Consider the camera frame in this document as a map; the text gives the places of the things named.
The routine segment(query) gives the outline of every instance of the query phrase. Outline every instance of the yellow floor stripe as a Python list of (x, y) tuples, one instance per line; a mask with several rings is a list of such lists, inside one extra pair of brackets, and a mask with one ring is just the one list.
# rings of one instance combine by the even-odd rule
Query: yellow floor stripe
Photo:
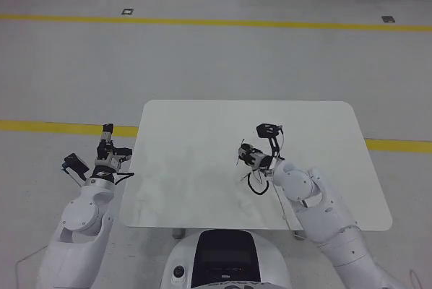
[[(102, 126), (98, 124), (63, 124), (43, 121), (0, 121), (0, 131), (100, 135)], [(138, 131), (139, 128), (136, 126), (115, 126), (113, 135), (116, 137), (136, 137)], [(432, 153), (432, 142), (366, 139), (366, 144), (369, 150)]]
[[(62, 124), (42, 121), (0, 121), (0, 131), (30, 131), (52, 134), (94, 134), (102, 133), (98, 124)], [(139, 128), (136, 126), (115, 126), (116, 137), (136, 137)]]
[(367, 24), (352, 24), (352, 23), (345, 24), (345, 23), (277, 22), (277, 21), (251, 21), (251, 20), (78, 17), (78, 16), (51, 16), (51, 15), (25, 15), (25, 14), (0, 14), (0, 20), (432, 32), (432, 26), (396, 25), (396, 24), (367, 25)]

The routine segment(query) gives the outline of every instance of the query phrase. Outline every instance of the gray floor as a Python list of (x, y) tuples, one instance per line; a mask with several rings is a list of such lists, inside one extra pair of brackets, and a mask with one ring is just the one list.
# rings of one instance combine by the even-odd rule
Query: gray floor
[[(432, 1), (12, 1), (0, 13), (432, 25)], [(364, 137), (432, 141), (432, 33), (0, 20), (0, 119), (139, 125), (151, 99), (343, 100)], [(59, 171), (94, 136), (0, 131), (0, 289), (17, 260), (47, 244), (76, 185)], [(133, 147), (134, 140), (118, 138)], [(432, 288), (432, 155), (372, 152), (392, 212), (365, 233), (377, 261)], [(112, 204), (118, 214), (123, 186)], [(329, 262), (287, 232), (260, 232), (282, 251), (295, 288), (342, 288)], [(116, 221), (94, 288), (158, 288), (176, 242), (169, 229)], [(20, 265), (32, 288), (42, 254)]]

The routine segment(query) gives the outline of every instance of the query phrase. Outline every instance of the table top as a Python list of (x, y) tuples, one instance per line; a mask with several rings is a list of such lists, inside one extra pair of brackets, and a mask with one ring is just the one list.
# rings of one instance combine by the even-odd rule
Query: table top
[[(120, 219), (129, 227), (287, 230), (274, 189), (257, 196), (237, 165), (242, 139), (270, 154), (256, 126), (281, 124), (282, 156), (318, 167), (361, 230), (387, 230), (392, 217), (352, 107), (328, 101), (152, 100), (142, 113)], [(277, 190), (290, 227), (300, 230)]]

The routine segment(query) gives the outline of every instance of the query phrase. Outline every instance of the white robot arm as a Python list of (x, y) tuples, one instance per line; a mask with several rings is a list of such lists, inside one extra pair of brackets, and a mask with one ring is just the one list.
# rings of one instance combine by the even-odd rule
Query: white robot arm
[[(52, 235), (41, 263), (37, 289), (91, 288), (102, 264), (113, 217), (108, 203), (113, 199), (115, 185), (132, 173), (118, 173), (121, 163), (131, 158), (132, 150), (113, 146), (113, 124), (103, 127), (98, 156), (92, 176), (85, 178), (89, 168), (75, 155), (65, 158), (62, 170), (71, 168), (85, 181), (80, 196), (71, 201), (62, 213), (59, 226)], [(115, 182), (115, 175), (126, 175)], [(74, 243), (73, 235), (94, 236), (94, 240)]]
[[(269, 139), (272, 155), (265, 155), (250, 144), (242, 144), (239, 158), (282, 188), (307, 239), (327, 256), (346, 288), (405, 289), (372, 259), (357, 222), (323, 173), (317, 168), (303, 172), (280, 157), (275, 137), (279, 132), (283, 134), (282, 127), (261, 124), (256, 130), (259, 137)], [(308, 207), (305, 201), (320, 194), (321, 201)]]

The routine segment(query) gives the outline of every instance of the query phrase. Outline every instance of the round button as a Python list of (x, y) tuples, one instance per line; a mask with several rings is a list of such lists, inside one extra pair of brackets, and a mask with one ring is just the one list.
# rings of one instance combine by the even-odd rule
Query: round button
[(173, 275), (176, 278), (181, 278), (182, 276), (184, 276), (184, 267), (182, 267), (181, 265), (174, 267)]

